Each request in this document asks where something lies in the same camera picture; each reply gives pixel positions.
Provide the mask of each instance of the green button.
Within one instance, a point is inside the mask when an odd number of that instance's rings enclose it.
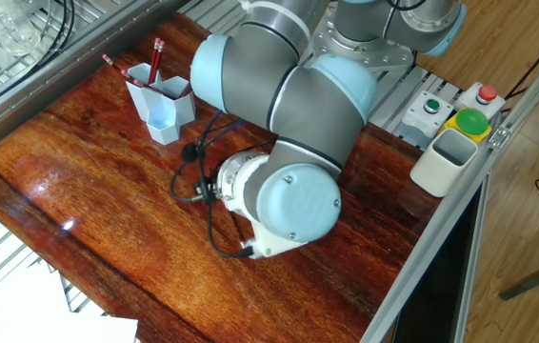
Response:
[[[441,105],[439,104],[438,101],[432,100],[432,99],[430,99],[429,101],[427,101],[427,102],[426,102],[426,105],[427,105],[429,108],[433,109],[433,110],[439,110],[439,108],[441,107]]]
[[[489,122],[481,111],[476,109],[461,109],[456,113],[456,124],[468,134],[481,134],[488,129]]]

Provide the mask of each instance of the glass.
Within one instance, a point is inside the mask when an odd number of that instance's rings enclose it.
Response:
[[[19,0],[0,0],[0,45],[7,52],[22,56],[40,41],[41,33],[32,25]]]

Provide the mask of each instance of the robotic arm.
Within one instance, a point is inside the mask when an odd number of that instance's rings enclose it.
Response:
[[[239,152],[217,178],[227,208],[252,223],[255,237],[246,245],[258,258],[319,239],[335,225],[341,210],[335,181],[368,122],[376,82],[368,66],[339,51],[318,56],[309,68],[298,64],[329,0],[241,2],[248,12],[244,23],[233,37],[209,36],[190,75],[200,98],[279,135],[270,155]],[[439,15],[428,14],[435,8],[445,15],[427,28],[425,20]],[[386,37],[435,53],[455,34],[457,20],[444,25],[454,11],[465,11],[457,0],[429,1],[415,10],[344,0],[335,28],[354,45]],[[380,22],[387,20],[393,24],[385,30]]]

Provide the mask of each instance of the hexagonal pen holder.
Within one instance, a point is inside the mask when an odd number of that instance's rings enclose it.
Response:
[[[150,65],[146,63],[128,70],[128,74],[141,83],[147,83],[149,73]],[[155,80],[150,86],[166,95],[130,82],[127,83],[128,90],[138,115],[147,122],[151,138],[161,144],[168,144],[178,140],[181,126],[195,119],[193,93],[190,91],[179,97],[188,86],[188,81],[182,77],[174,76],[162,81],[157,72]]]

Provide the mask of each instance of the emergency stop button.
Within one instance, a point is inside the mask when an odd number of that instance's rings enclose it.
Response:
[[[477,100],[482,104],[487,104],[491,100],[495,99],[498,93],[496,89],[492,86],[485,85],[479,89],[479,94],[477,94]]]

